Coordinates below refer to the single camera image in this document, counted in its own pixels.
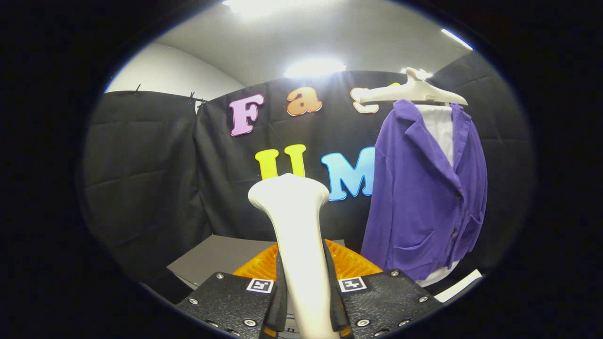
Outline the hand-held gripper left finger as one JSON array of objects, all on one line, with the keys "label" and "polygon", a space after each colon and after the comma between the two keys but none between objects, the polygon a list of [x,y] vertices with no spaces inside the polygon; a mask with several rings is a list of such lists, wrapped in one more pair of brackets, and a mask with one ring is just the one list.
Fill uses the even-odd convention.
[{"label": "hand-held gripper left finger", "polygon": [[275,339],[285,330],[288,292],[277,244],[232,273],[212,272],[175,305],[226,338]]}]

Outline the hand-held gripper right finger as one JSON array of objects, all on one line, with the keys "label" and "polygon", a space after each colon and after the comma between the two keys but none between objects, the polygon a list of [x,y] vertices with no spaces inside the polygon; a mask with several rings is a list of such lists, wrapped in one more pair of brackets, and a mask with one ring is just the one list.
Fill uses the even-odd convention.
[{"label": "hand-held gripper right finger", "polygon": [[330,287],[330,317],[342,339],[393,337],[444,307],[398,269],[380,270],[361,255],[323,240]]}]

